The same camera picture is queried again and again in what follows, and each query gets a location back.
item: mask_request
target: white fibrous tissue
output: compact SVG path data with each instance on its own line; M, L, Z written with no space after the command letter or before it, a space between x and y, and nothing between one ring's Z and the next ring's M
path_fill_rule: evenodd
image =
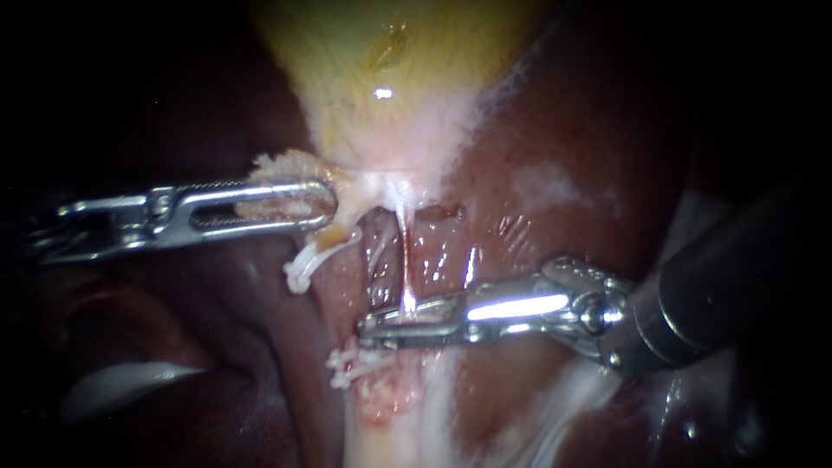
M329 385L347 390L360 377L367 376L396 362L395 352L360 349L350 342L329 353L326 366L334 371Z
M311 241L306 244L303 249L297 254L295 260L291 263L286 263L283 266L283 272L286 273L286 281L289 285L289 290L295 294L303 294L309 289L311 284L310 277L312 273L317 270L322 263L333 256L339 250L353 245L361 241L361 228L353 226L349 234L347 242L336 244L328 249L318 250L320 248L320 241L313 236Z

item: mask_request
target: metal surgical instrument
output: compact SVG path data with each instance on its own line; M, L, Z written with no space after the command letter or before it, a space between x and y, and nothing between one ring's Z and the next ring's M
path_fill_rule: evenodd
M414 317L383 309L358 322L366 348L423 348L489 344L510 335L546 334L590 359L596 340L621 318L632 284L570 257L547 262L539 272L418 302Z
M331 202L332 211L287 220L244 219L233 211L234 204L243 202L306 197ZM336 203L335 195L317 180L273 185L240 180L159 186L62 204L28 228L23 250L27 257L45 266L256 234L311 231L329 223Z
M561 257L525 278L482 283L366 315L369 348L491 343L546 334L625 377L687 367L778 315L805 312L818 218L813 185L795 180L726 217L634 285Z

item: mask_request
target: torn tissue strand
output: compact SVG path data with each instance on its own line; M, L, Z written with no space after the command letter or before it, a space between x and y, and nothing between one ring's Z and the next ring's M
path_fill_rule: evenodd
M327 367L335 373L333 388L353 388L361 419L382 425L391 416L418 404L422 397L420 366L395 351L360 349L354 342L332 351Z
M262 186L312 179L320 180L330 187L344 184L343 177L323 160L297 150L288 150L274 159L263 154L257 157L255 164L258 169L251 173L250 179ZM292 194L239 203L234 209L237 215L245 219L296 221L317 215L331 215L335 207L326 197Z

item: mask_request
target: yellow fat tissue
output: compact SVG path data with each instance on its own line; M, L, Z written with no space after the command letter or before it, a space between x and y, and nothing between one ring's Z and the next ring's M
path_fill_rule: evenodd
M541 0L253 0L250 13L319 156L332 159L345 134L407 125L437 90L498 83L548 8Z

